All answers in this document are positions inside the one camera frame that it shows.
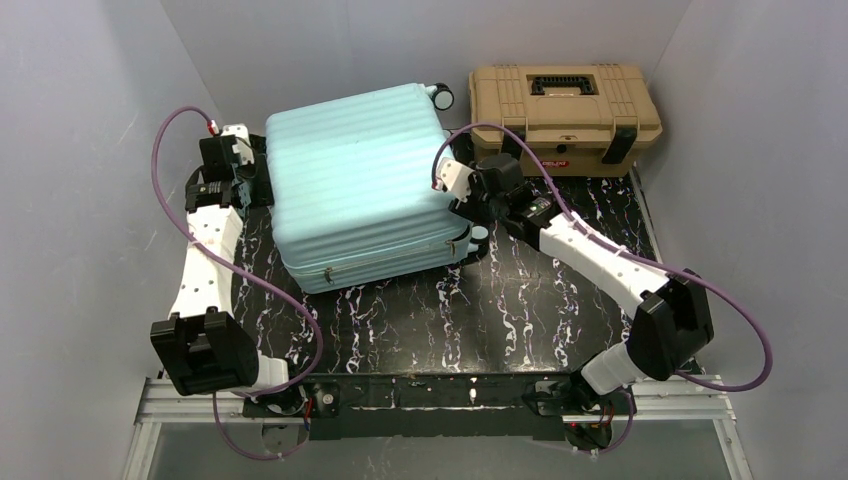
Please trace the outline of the tan plastic toolbox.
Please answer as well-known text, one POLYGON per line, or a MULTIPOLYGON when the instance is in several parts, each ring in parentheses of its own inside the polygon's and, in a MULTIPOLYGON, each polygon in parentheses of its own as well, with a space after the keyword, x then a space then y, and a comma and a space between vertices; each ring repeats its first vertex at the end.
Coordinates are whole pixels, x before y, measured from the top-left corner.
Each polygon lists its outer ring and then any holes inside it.
POLYGON ((521 137, 551 176, 623 177, 663 132, 641 70, 621 64, 478 67, 468 79, 476 158, 519 156, 521 137))

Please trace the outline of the light blue suitcase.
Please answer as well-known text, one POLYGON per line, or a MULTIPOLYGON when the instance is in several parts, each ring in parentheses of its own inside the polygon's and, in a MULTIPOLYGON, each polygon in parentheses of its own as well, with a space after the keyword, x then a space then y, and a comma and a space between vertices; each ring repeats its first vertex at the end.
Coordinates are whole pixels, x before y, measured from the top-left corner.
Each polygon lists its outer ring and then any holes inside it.
POLYGON ((307 294, 455 264, 448 242, 471 223, 433 189, 445 131, 408 83, 270 115, 272 236, 307 294))

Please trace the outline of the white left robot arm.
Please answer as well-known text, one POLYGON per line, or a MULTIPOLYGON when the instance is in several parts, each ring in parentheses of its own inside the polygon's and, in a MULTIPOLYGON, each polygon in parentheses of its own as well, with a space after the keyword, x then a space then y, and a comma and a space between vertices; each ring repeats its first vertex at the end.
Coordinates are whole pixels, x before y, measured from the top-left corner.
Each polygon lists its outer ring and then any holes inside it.
POLYGON ((168 317, 153 323, 151 343, 183 396, 248 394, 288 382, 285 361, 261 354, 235 318, 233 272, 249 210, 272 205, 265 140, 243 124, 199 142, 202 165, 185 185, 186 249, 180 287, 168 317))

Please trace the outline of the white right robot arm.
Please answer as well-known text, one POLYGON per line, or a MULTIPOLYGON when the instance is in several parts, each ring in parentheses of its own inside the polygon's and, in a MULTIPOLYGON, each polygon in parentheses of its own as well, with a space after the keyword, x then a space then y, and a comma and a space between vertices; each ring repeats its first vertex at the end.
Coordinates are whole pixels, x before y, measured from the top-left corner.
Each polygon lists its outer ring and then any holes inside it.
POLYGON ((612 298, 631 320, 630 334, 570 376, 572 398, 589 400, 646 378, 664 381, 714 337, 706 292, 689 272, 673 274, 627 258, 627 250, 552 195, 537 195, 508 154, 470 167, 443 158, 437 189, 453 213, 492 223, 533 249, 564 262, 612 298))

